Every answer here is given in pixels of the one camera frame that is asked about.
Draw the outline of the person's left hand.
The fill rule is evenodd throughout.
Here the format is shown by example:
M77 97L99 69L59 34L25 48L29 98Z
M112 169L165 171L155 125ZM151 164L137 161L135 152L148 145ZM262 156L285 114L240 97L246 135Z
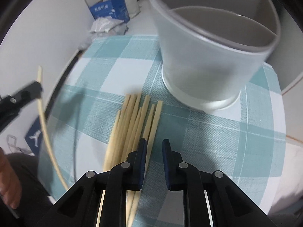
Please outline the person's left hand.
M1 197L6 206L17 209L20 204L22 187L19 178L10 165L7 156L1 148L0 166L0 190Z

